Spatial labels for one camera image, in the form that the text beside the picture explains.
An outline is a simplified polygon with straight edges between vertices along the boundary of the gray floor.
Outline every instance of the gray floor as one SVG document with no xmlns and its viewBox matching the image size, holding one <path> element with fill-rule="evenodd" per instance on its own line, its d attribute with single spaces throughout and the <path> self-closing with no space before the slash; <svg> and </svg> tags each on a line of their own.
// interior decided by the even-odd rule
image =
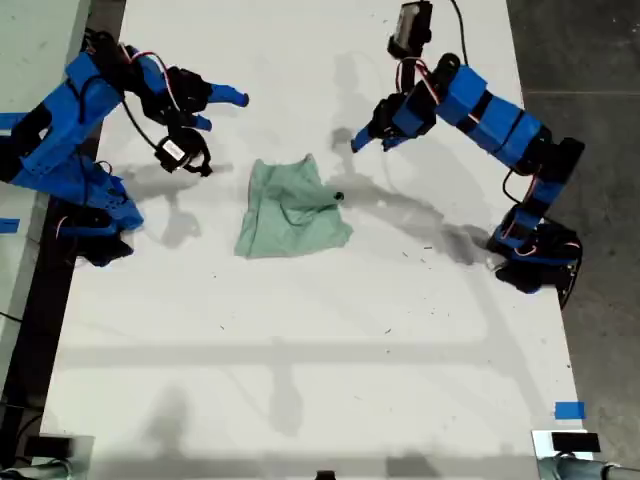
<svg viewBox="0 0 640 480">
<path fill-rule="evenodd" d="M 640 467 L 640 2 L 509 0 L 527 109 L 587 150 L 552 210 L 585 246 L 564 312 L 587 427 Z"/>
</svg>

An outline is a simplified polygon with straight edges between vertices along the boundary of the blue tape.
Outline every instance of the blue tape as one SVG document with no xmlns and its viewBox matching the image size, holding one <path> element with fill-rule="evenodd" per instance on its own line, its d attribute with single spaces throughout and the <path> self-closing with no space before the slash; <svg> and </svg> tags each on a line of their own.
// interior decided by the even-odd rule
<svg viewBox="0 0 640 480">
<path fill-rule="evenodd" d="M 522 208 L 518 207 L 516 209 L 516 214 L 514 220 L 517 224 L 522 225 L 523 227 L 527 227 L 530 230 L 533 230 L 540 223 L 540 217 L 531 215 L 530 213 L 525 212 Z"/>
<path fill-rule="evenodd" d="M 506 241 L 503 241 L 502 243 L 509 245 L 509 243 Z M 550 265 L 552 267 L 562 267 L 565 265 L 569 265 L 571 263 L 575 263 L 576 261 L 575 258 L 546 258 L 546 257 L 536 257 L 535 255 L 531 255 L 530 257 L 523 257 L 522 255 L 518 255 L 516 252 L 511 252 L 508 258 L 512 260 L 517 260 L 519 262 L 537 263 L 540 265 Z"/>
<path fill-rule="evenodd" d="M 0 233 L 18 233 L 19 218 L 0 218 Z"/>
<path fill-rule="evenodd" d="M 208 98 L 209 103 L 231 103 L 238 107 L 246 107 L 249 105 L 249 95 L 240 93 L 229 85 L 211 85 L 211 95 Z"/>
<path fill-rule="evenodd" d="M 493 97 L 480 118 L 480 123 L 469 132 L 469 138 L 480 148 L 493 154 L 507 139 L 519 114 L 520 109 L 515 105 Z"/>
<path fill-rule="evenodd" d="M 193 126 L 195 128 L 198 128 L 200 130 L 206 130 L 207 132 L 210 132 L 211 129 L 213 128 L 213 125 L 211 124 L 211 120 L 203 117 L 202 115 L 194 115 L 193 120 L 194 120 Z"/>
<path fill-rule="evenodd" d="M 351 140 L 351 149 L 354 152 L 358 152 L 360 149 L 364 148 L 373 138 L 369 135 L 369 128 L 364 127 L 362 130 L 358 132 L 353 140 Z"/>
<path fill-rule="evenodd" d="M 499 225 L 498 228 L 496 228 L 495 232 L 493 233 L 493 238 L 498 242 L 498 243 L 502 243 L 503 245 L 506 245 L 507 247 L 510 248 L 520 248 L 522 245 L 525 244 L 525 239 L 524 238 L 515 238 L 515 237 L 504 237 L 504 229 L 506 229 L 508 226 L 505 226 L 503 224 Z"/>
<path fill-rule="evenodd" d="M 456 73 L 444 101 L 436 107 L 436 113 L 454 127 L 475 107 L 487 89 L 487 82 L 466 65 Z"/>
<path fill-rule="evenodd" d="M 407 102 L 396 112 L 392 121 L 407 137 L 414 136 L 418 129 L 424 125 L 424 120 L 407 108 Z"/>
<path fill-rule="evenodd" d="M 540 179 L 535 184 L 532 195 L 536 200 L 551 205 L 555 199 L 560 195 L 560 192 L 564 188 L 564 184 L 556 182 L 545 182 Z"/>
<path fill-rule="evenodd" d="M 584 420 L 584 402 L 556 402 L 556 420 Z"/>
<path fill-rule="evenodd" d="M 0 130 L 11 130 L 26 113 L 0 113 Z"/>
<path fill-rule="evenodd" d="M 524 112 L 509 140 L 495 157 L 508 167 L 515 166 L 522 159 L 531 140 L 540 132 L 541 126 L 537 119 Z"/>
</svg>

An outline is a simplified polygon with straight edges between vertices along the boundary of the green cloth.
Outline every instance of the green cloth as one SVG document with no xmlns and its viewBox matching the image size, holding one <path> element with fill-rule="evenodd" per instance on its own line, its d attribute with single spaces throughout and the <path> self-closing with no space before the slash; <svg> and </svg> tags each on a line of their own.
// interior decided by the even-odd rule
<svg viewBox="0 0 640 480">
<path fill-rule="evenodd" d="M 340 218 L 336 193 L 322 185 L 311 155 L 293 165 L 257 160 L 236 255 L 294 257 L 344 246 L 353 229 Z"/>
</svg>

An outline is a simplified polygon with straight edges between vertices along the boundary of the blue robotic arm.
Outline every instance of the blue robotic arm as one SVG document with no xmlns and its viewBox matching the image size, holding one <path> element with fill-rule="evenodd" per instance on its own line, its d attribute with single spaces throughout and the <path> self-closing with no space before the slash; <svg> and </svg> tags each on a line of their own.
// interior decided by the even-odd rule
<svg viewBox="0 0 640 480">
<path fill-rule="evenodd" d="M 85 256 L 96 265 L 130 254 L 119 241 L 120 233 L 143 223 L 121 179 L 78 153 L 120 103 L 130 115 L 125 92 L 140 97 L 147 117 L 167 126 L 168 135 L 156 144 L 131 117 L 162 167 L 202 176 L 211 173 L 210 155 L 196 129 L 211 130 L 211 122 L 195 113 L 209 103 L 249 103 L 248 95 L 233 87 L 205 82 L 188 70 L 167 69 L 158 59 L 160 68 L 149 58 L 152 55 L 120 46 L 108 34 L 96 34 L 91 48 L 67 66 L 67 79 L 36 108 L 26 114 L 0 114 L 0 128 L 11 130 L 10 136 L 0 136 L 0 180 L 79 206 L 78 217 L 59 233 L 81 237 Z M 199 157 L 202 163 L 195 166 Z M 113 251 L 105 251 L 106 245 Z"/>
<path fill-rule="evenodd" d="M 388 48 L 400 60 L 402 82 L 375 108 L 372 120 L 352 140 L 352 150 L 379 138 L 388 151 L 426 134 L 440 117 L 511 171 L 532 175 L 525 198 L 507 213 L 487 248 L 507 258 L 496 272 L 500 280 L 526 293 L 555 285 L 564 304 L 580 267 L 582 245 L 575 232 L 545 214 L 567 183 L 584 144 L 572 138 L 555 144 L 549 129 L 491 94 L 486 81 L 453 54 L 445 54 L 430 71 L 419 58 L 423 43 L 431 38 L 425 31 L 430 17 L 429 2 L 403 5 Z M 416 71 L 422 77 L 417 84 Z"/>
</svg>

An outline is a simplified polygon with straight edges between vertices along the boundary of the white table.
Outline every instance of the white table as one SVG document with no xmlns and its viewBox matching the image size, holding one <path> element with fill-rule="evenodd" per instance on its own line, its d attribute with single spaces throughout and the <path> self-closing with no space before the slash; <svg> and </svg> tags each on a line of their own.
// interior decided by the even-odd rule
<svg viewBox="0 0 640 480">
<path fill-rule="evenodd" d="M 88 12 L 88 0 L 0 2 L 0 112 L 28 112 L 60 83 L 80 50 Z M 16 318 L 24 313 L 48 200 L 0 182 L 0 218 L 20 220 L 15 234 L 0 234 L 0 311 Z M 0 316 L 0 387 L 18 330 Z"/>
<path fill-rule="evenodd" d="M 444 122 L 386 155 L 332 145 L 393 88 L 399 5 L 127 2 L 122 39 L 251 104 L 207 109 L 232 168 L 202 181 L 161 170 L 121 109 L 105 122 L 98 157 L 146 223 L 134 256 L 77 269 L 42 427 L 95 437 L 90 478 L 537 478 L 530 430 L 576 393 L 555 291 L 500 283 L 468 234 L 509 208 L 504 167 Z M 505 1 L 460 7 L 473 66 L 519 102 Z M 433 37 L 428 63 L 460 51 L 444 0 Z M 253 162 L 307 152 L 344 189 L 349 244 L 234 257 Z"/>
</svg>

